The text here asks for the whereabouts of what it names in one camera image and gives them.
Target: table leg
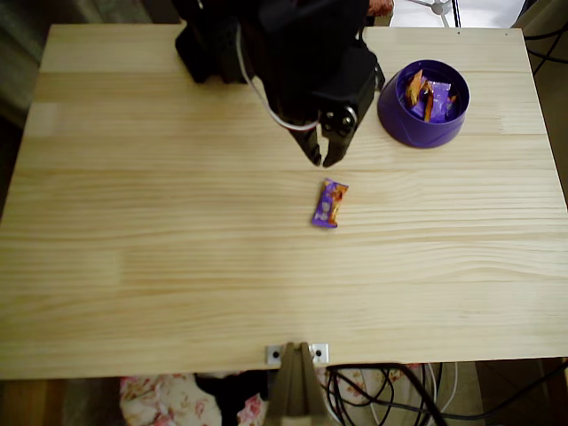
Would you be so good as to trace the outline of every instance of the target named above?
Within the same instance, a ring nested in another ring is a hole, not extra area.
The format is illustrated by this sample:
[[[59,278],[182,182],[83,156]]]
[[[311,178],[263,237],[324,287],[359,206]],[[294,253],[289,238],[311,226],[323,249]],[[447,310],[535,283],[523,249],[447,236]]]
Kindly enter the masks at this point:
[[[60,426],[63,420],[65,380],[26,380],[4,386],[0,424]]]

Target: purple candy wrapper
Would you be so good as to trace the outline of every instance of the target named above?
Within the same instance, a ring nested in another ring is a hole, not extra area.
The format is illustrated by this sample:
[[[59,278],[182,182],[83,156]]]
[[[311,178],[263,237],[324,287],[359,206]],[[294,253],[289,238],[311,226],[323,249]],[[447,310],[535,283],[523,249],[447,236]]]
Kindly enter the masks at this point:
[[[446,122],[447,95],[452,84],[432,82],[432,92],[434,93],[434,104],[432,105],[432,115],[430,122]]]
[[[450,92],[452,84],[438,82],[430,82],[430,84],[432,85],[432,92],[434,93],[434,102],[432,105],[432,112],[430,114],[430,122],[446,122],[446,112],[449,110],[448,94]],[[428,94],[421,91],[420,97],[418,98],[418,103],[410,108],[410,112],[421,120],[424,119],[428,96]]]
[[[312,223],[314,225],[324,228],[337,227],[335,215],[348,188],[347,185],[339,184],[331,179],[324,180],[318,206],[313,214]]]

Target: cable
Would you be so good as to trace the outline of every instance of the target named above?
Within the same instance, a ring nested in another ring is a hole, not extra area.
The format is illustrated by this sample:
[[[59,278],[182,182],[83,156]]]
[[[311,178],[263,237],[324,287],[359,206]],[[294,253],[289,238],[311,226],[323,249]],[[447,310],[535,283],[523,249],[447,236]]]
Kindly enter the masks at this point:
[[[363,373],[363,369],[360,368],[359,371],[361,373],[361,377],[363,378],[363,384],[365,385],[365,391],[369,392],[369,388],[367,387],[367,381],[365,380],[365,374]],[[379,416],[376,415],[376,411],[375,411],[375,408],[373,407],[373,404],[369,404],[369,406],[371,407],[371,414],[373,415],[373,418],[375,419],[375,423],[377,425],[380,424],[381,421],[379,421]]]
[[[245,61],[242,58],[242,49],[241,49],[242,30],[241,30],[241,25],[239,25],[237,27],[236,38],[237,38],[237,58],[239,59],[239,67],[241,67],[242,76],[244,77],[247,84],[250,87],[252,87],[252,89],[256,92],[256,95],[258,96],[258,98],[262,102],[264,109],[266,110],[266,112],[268,112],[268,114],[270,114],[272,119],[275,122],[277,122],[280,126],[282,126],[285,129],[288,129],[288,130],[310,131],[310,130],[315,129],[318,126],[317,120],[315,122],[311,122],[309,124],[305,124],[305,125],[302,125],[302,126],[296,126],[295,124],[290,124],[289,122],[285,122],[280,117],[278,117],[276,115],[276,113],[274,113],[274,111],[271,110],[270,105],[268,105],[268,102],[263,98],[263,95],[260,93],[260,91],[255,86],[255,84],[250,80],[249,75],[247,74],[247,70],[245,68]]]
[[[430,369],[430,373],[432,374],[432,381],[434,382],[434,372],[432,369]],[[444,373],[444,363],[440,362],[440,366],[438,369],[438,377],[436,377],[436,382],[434,383],[434,387],[438,389],[440,389],[440,384],[442,383],[442,374]],[[436,399],[434,400],[435,402],[438,401],[438,394],[436,395]],[[424,419],[422,420],[422,423],[420,423],[420,426],[426,426],[429,423],[430,420],[430,415],[426,414],[424,416]]]
[[[348,365],[348,366],[335,366],[335,367],[339,367],[339,368],[345,368],[345,367],[348,367],[348,368],[385,368],[385,366],[392,367],[393,364],[391,364],[391,363],[388,363],[388,364],[372,364],[372,365],[369,365],[369,366]],[[566,368],[568,368],[568,361],[565,361],[561,366],[555,368],[550,373],[542,376],[540,379],[535,380],[534,382],[528,384],[523,389],[519,390],[518,392],[514,393],[509,398],[505,399],[498,406],[496,406],[492,410],[489,410],[485,413],[473,414],[473,415],[449,414],[449,413],[441,414],[439,412],[439,410],[436,408],[436,406],[434,406],[434,410],[431,411],[432,415],[439,414],[440,417],[442,417],[442,418],[453,419],[453,420],[463,420],[463,421],[475,421],[475,420],[487,419],[489,417],[496,415],[503,408],[505,408],[506,406],[509,406],[511,403],[515,402],[517,399],[523,397],[524,395],[526,395],[527,393],[529,393],[533,389],[537,388],[538,386],[540,386],[541,384],[546,382],[551,377],[562,373]],[[411,376],[408,376],[408,379],[415,385],[415,381],[418,382],[418,379],[416,378],[416,376],[412,372],[410,372],[410,374],[412,375],[413,379],[411,379]],[[374,398],[371,395],[369,395],[368,393],[364,392],[356,383],[354,383],[349,378],[343,376],[342,379],[345,380],[353,389],[355,389],[356,391],[359,391],[359,393],[361,393],[361,395],[363,395],[365,398],[372,399],[373,402],[375,402],[376,404],[378,404],[380,406],[392,406],[393,408],[399,408],[399,409],[403,409],[403,410],[407,410],[407,411],[413,411],[415,413],[425,413],[425,414],[427,414],[429,412],[429,410],[431,410],[430,406],[431,406],[431,403],[432,403],[432,399],[431,399],[430,395],[428,395],[428,392],[425,392],[426,396],[427,396],[427,398],[425,398],[427,409],[421,409],[421,408],[418,408],[416,406],[399,404],[397,402],[391,403],[391,402],[388,402],[388,401],[383,401],[383,400],[378,399],[378,398]],[[422,391],[425,391],[425,389],[420,385],[420,382],[418,382],[418,384],[419,384],[419,386],[415,386],[415,387],[421,393],[421,395],[423,395]],[[445,423],[439,423],[438,419],[436,419],[436,418],[435,418],[435,420],[437,421],[438,424],[445,424]]]
[[[455,0],[455,11],[458,15],[458,25],[461,28],[462,27],[462,17],[460,16],[460,5],[458,4],[458,0]]]
[[[455,27],[458,28],[460,26],[460,23],[458,22],[458,8],[456,6],[455,0],[452,0],[452,10],[454,11]]]
[[[345,422],[340,421],[339,417],[337,417],[337,413],[334,410],[334,407],[331,404],[331,391],[330,391],[330,386],[331,386],[331,374],[329,375],[328,379],[327,379],[327,410],[329,411],[329,413],[331,414],[331,416],[334,418],[334,420],[336,422],[338,422],[339,424],[341,424],[342,426],[345,425]]]
[[[537,51],[532,51],[531,49],[527,49],[526,51],[528,51],[529,53],[531,53],[532,55],[534,55],[538,58],[543,58],[543,59],[549,60],[551,62],[558,62],[559,64],[568,64],[568,59],[554,58],[552,56],[548,56],[548,55],[544,55],[542,53],[538,53]]]
[[[438,386],[436,385],[436,376],[434,375],[434,369],[430,362],[428,363],[428,369],[430,370],[430,377],[432,378],[432,385],[434,387],[434,396],[432,399],[436,402],[436,399],[438,399]]]
[[[347,417],[347,420],[349,421],[349,423],[351,423],[351,426],[355,426],[355,423],[353,422],[353,420],[349,416],[349,413],[347,413],[347,408],[345,408],[345,403],[344,403],[343,399],[341,398],[341,391],[339,390],[339,381],[337,380],[337,375],[334,375],[334,388],[335,388],[335,391],[336,391],[335,401],[339,400],[339,402],[341,403],[341,409],[338,410],[339,415],[343,419],[343,413],[345,413],[345,417]]]
[[[394,386],[392,385],[391,378],[389,377],[389,374],[390,374],[390,373],[391,373],[391,371],[390,371],[390,370],[387,370],[386,375],[385,375],[385,378],[386,378],[387,382],[389,383],[389,387],[390,387],[390,403],[392,404],[392,402],[394,401]],[[389,417],[389,414],[391,413],[391,411],[390,411],[391,409],[392,409],[391,406],[389,406],[389,407],[387,408],[387,411],[384,413],[383,420],[379,423],[379,426],[383,426],[384,423],[387,421],[387,418]]]
[[[555,41],[552,43],[552,45],[550,46],[550,49],[548,49],[547,51],[547,58],[550,58],[550,55],[552,54],[553,50],[555,49],[556,45],[558,44],[558,42],[560,41],[560,39],[562,38],[562,34],[564,33],[564,31],[566,31],[566,29],[568,29],[568,22],[566,22],[564,24],[564,26],[562,27],[562,30],[560,31],[560,33],[556,36]],[[534,71],[532,72],[532,76],[535,76],[536,73],[539,72],[540,68],[544,65],[544,63],[547,61],[547,58],[544,58],[543,60],[540,61],[540,64],[534,69]]]
[[[440,410],[440,413],[444,413],[445,410],[450,406],[450,404],[454,400],[455,392],[457,390],[458,390],[458,363],[454,362],[454,388],[452,389],[452,393],[450,395],[450,398],[448,398],[447,402],[444,404],[444,406]]]
[[[424,364],[422,364],[422,386],[425,388],[426,387],[426,366],[424,366]],[[424,398],[421,398],[420,400],[420,409],[422,410],[422,407],[424,406]],[[416,420],[414,421],[414,426],[418,426],[420,424],[420,418],[422,417],[422,413],[418,413],[416,415]]]
[[[525,35],[525,40],[542,40],[543,38],[554,37],[554,36],[557,36],[557,35],[565,33],[565,32],[566,32],[565,28],[559,28],[555,31],[551,31],[551,32],[546,33],[546,34]]]
[[[387,401],[380,400],[378,398],[373,398],[368,393],[366,393],[364,390],[362,390],[356,383],[354,383],[353,380],[349,379],[348,377],[345,377],[344,375],[342,375],[341,373],[336,371],[337,369],[341,369],[341,368],[375,368],[375,369],[390,368],[390,369],[397,369],[397,370],[402,371],[404,373],[404,375],[408,378],[410,383],[414,386],[414,388],[424,398],[424,403],[426,404],[427,409],[423,410],[423,412],[424,413],[430,413],[438,426],[446,426],[446,421],[444,420],[444,418],[442,417],[442,414],[438,410],[436,403],[434,403],[434,401],[432,400],[432,398],[430,397],[428,392],[422,387],[422,384],[420,383],[420,381],[418,380],[416,375],[414,375],[414,373],[410,370],[410,368],[408,368],[404,364],[399,364],[399,363],[396,363],[396,362],[385,362],[385,363],[381,363],[381,364],[369,364],[369,365],[366,365],[364,367],[362,367],[361,365],[358,365],[358,364],[346,364],[346,365],[342,365],[342,366],[328,367],[327,370],[335,371],[336,374],[339,377],[341,377],[344,381],[346,381],[348,384],[350,384],[353,389],[359,391],[359,393],[361,395],[365,396],[365,398],[372,399],[376,404],[379,404],[381,406],[393,406],[393,407],[396,407],[396,408],[410,407],[411,411],[420,412],[420,409],[416,408],[415,406],[407,406],[406,404],[399,404],[399,403],[396,403],[396,402],[387,402]]]

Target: purple bowl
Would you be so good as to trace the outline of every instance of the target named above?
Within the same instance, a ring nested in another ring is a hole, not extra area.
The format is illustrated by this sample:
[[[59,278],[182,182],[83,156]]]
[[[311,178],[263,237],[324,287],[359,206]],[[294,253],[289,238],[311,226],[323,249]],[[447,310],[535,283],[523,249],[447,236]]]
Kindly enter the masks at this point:
[[[454,117],[448,122],[425,122],[406,108],[406,86],[418,71],[434,82],[450,83],[450,96],[457,95]],[[457,135],[465,120],[469,104],[469,89],[463,77],[449,65],[423,59],[404,67],[385,84],[377,103],[379,119],[384,129],[399,142],[419,148],[441,146]]]

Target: metal bracket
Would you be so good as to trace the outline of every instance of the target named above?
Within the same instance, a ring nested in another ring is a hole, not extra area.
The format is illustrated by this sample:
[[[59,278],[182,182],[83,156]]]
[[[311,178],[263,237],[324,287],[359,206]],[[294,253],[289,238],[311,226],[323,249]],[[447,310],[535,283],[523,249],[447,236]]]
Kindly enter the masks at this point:
[[[266,346],[266,364],[278,367],[282,363],[282,356],[286,345],[273,344]],[[308,345],[314,364],[329,364],[329,345],[327,343],[312,343]]]
[[[264,426],[331,424],[313,367],[314,357],[322,358],[323,349],[328,359],[326,343],[319,346],[315,343],[288,343],[286,346],[275,345],[266,349],[267,360],[271,359],[281,367],[272,387]]]

